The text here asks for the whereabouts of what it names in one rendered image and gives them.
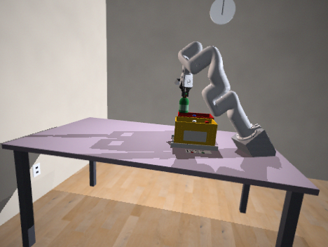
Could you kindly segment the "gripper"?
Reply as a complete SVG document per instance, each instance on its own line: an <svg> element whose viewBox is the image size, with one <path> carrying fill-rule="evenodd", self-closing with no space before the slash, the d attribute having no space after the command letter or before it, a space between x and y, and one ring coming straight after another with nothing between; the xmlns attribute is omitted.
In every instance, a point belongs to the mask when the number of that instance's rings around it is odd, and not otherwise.
<svg viewBox="0 0 328 247"><path fill-rule="evenodd" d="M189 91L193 86L193 75L189 73L182 73L180 79L180 86L179 88L182 90L182 97L189 96ZM186 92L185 92L186 89Z"/></svg>

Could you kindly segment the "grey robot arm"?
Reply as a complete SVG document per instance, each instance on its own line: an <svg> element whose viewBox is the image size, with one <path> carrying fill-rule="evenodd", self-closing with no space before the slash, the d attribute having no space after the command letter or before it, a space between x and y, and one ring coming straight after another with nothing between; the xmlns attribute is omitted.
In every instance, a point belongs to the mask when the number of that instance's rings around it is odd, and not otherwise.
<svg viewBox="0 0 328 247"><path fill-rule="evenodd" d="M229 91L230 85L224 73L222 58L218 49L215 46L208 46L203 49L201 43L194 41L180 50L178 58L183 64L182 73L197 74L210 65L208 78L211 84L202 91L203 99L208 108L214 116L220 116L227 112L239 140L253 138L261 126L252 125L249 122L237 94Z"/></svg>

